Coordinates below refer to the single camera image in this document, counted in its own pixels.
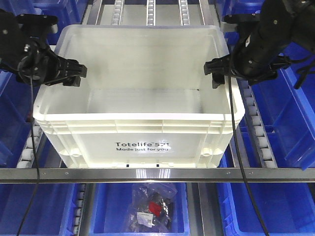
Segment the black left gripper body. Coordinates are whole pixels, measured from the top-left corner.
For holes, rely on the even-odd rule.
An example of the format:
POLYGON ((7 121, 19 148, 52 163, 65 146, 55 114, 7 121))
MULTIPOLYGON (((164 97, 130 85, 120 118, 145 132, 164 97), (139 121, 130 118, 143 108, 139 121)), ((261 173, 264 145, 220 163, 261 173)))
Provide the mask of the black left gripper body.
POLYGON ((31 39, 29 46, 19 62, 17 81, 34 87, 63 83, 63 59, 38 39, 31 39))

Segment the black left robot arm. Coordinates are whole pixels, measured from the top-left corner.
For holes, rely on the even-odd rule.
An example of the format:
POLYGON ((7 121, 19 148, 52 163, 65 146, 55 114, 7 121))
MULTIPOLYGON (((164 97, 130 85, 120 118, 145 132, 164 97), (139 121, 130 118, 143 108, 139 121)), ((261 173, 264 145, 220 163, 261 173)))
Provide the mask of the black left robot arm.
POLYGON ((65 59, 51 50, 47 35, 55 33, 56 16, 0 11, 0 68, 16 80, 40 85, 78 87, 87 68, 75 59, 65 59))

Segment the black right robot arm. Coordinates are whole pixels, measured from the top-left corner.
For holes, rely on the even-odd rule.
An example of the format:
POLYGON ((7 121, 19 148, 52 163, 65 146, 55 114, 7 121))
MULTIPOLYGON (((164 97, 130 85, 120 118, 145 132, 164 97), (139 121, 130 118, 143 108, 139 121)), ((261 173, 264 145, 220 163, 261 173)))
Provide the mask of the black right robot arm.
POLYGON ((294 61, 280 53, 292 42, 315 52, 315 2, 313 0, 266 0, 258 14, 224 16, 236 24, 239 40, 232 53, 204 64, 216 89, 227 76, 247 80, 250 85, 278 76, 278 70, 294 61))

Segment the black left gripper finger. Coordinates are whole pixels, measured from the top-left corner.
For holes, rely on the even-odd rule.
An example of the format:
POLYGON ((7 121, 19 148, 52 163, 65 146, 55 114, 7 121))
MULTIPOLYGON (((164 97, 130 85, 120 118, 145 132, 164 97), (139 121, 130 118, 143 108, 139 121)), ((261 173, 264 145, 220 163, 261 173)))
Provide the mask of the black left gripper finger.
POLYGON ((66 87, 79 87, 81 83, 81 77, 80 76, 75 76, 75 77, 70 77, 67 78, 63 81, 63 86, 66 87))
POLYGON ((60 59, 59 65, 60 76, 63 78, 70 77, 83 77, 86 78, 87 68, 83 64, 79 64, 77 60, 74 59, 60 59))

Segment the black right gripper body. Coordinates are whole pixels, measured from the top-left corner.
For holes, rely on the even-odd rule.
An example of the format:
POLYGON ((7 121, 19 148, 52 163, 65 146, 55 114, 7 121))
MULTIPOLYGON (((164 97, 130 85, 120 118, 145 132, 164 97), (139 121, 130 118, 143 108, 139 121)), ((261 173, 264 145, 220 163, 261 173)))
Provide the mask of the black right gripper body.
POLYGON ((272 65, 278 56, 278 36, 264 35, 259 31, 239 34, 230 55, 229 75, 244 79, 250 85, 277 78, 277 69, 272 65))

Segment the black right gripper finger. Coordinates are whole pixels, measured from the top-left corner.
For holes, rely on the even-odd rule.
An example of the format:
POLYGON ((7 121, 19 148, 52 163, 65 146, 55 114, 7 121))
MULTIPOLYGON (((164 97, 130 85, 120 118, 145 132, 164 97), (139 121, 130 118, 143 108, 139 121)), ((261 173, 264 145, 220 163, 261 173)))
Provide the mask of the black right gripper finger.
POLYGON ((218 73, 212 74, 212 88, 217 89, 220 85, 225 84, 225 76, 218 73))
POLYGON ((221 58, 215 58, 211 61, 207 61, 204 64, 204 74, 220 74, 220 75, 229 75, 231 69, 230 66, 231 55, 226 55, 221 58))

